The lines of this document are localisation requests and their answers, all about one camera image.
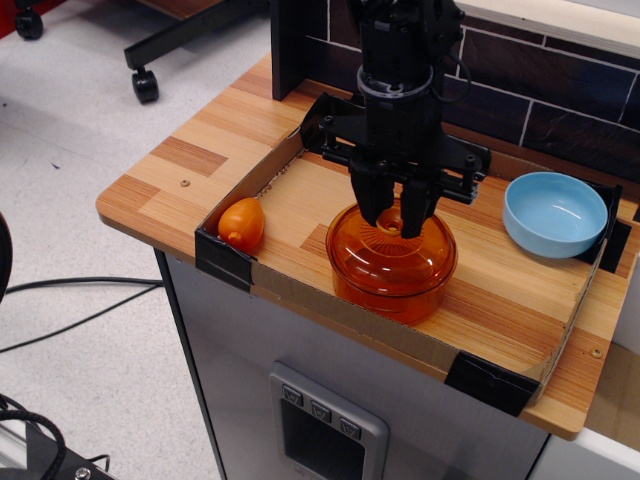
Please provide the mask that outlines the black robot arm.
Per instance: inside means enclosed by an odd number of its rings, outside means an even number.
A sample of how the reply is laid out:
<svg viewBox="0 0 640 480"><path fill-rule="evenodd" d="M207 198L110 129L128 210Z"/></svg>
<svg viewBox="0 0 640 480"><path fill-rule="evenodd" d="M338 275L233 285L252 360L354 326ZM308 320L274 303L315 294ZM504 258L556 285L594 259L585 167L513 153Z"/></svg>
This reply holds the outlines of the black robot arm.
<svg viewBox="0 0 640 480"><path fill-rule="evenodd" d="M441 65L457 61L462 10L452 1L352 1L362 64L361 105L327 114L324 159L347 166L363 219L400 205L401 235L420 235L441 198L471 204L483 162L442 126Z"/></svg>

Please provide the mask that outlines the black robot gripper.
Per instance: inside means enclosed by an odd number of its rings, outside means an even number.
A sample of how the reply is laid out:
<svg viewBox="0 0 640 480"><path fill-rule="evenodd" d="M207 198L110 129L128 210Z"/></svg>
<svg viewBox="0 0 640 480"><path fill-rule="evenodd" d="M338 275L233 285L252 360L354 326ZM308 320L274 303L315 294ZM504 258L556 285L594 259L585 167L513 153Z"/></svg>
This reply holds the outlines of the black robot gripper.
<svg viewBox="0 0 640 480"><path fill-rule="evenodd" d="M318 152L344 165L363 219L375 226L401 187L401 236L419 236L440 198L463 204L478 195L485 151L444 132L431 95L408 101L355 95L318 98Z"/></svg>

